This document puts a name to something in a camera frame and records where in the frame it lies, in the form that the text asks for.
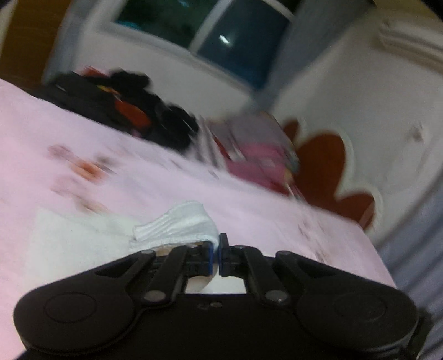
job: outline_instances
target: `white wall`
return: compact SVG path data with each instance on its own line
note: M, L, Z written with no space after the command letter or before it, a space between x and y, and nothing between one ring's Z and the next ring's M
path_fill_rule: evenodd
M106 1L88 18L75 68L123 68L146 73L152 90L195 115L220 118L239 111L249 100L245 88L217 76L198 61L172 55L153 45L100 30Z
M349 136L354 164L342 193L362 183L380 191L382 217L371 234L375 244L413 209L443 162L443 76L378 48L382 18L374 11L357 22L273 109L279 121L300 117L305 137L323 129ZM300 96L305 93L308 98ZM427 133L424 143L408 137L418 122Z
M3 42L8 32L8 26L11 22L12 14L17 5L18 0L12 0L0 10L0 54L3 48Z

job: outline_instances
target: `white towel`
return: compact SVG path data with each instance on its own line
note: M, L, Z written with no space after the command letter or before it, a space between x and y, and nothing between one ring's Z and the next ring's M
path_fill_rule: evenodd
M131 251L210 241L218 248L218 230L203 204L188 201L151 223L134 227Z
M139 224L119 215L63 217L39 209L26 255L25 291L145 249L201 241L218 246L217 227L200 203L183 203L152 223ZM142 234L138 241L134 241L133 231ZM211 279L190 279L186 292L200 292Z

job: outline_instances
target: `curtain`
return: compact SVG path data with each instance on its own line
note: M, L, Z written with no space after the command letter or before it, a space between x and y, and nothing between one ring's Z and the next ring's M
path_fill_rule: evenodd
M398 288L434 321L420 359L443 358L443 174L424 202L379 249Z
M43 83L50 81L59 72L73 70L82 26L98 1L72 0L58 29L57 39L43 74Z
M253 110L269 110L279 93L325 51L371 3L367 0L303 0L295 12Z

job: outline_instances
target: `folded towel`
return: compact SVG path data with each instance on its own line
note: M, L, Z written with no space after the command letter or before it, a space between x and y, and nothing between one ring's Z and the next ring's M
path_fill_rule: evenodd
M134 227L131 251L210 241L218 247L218 230L203 204L188 201L153 222Z

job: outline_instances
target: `pink fabric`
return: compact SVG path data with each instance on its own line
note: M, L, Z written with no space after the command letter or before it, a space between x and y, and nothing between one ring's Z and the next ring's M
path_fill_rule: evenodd
M356 223L190 162L0 80L0 359L23 351L12 312L30 290L23 264L39 207L60 214L91 208L149 222L187 200L203 203L232 245L258 247L265 255L290 250L393 285Z
M286 165L284 150L268 144L245 144L239 146L245 160L226 161L228 171L246 181L270 190L274 184L284 184Z

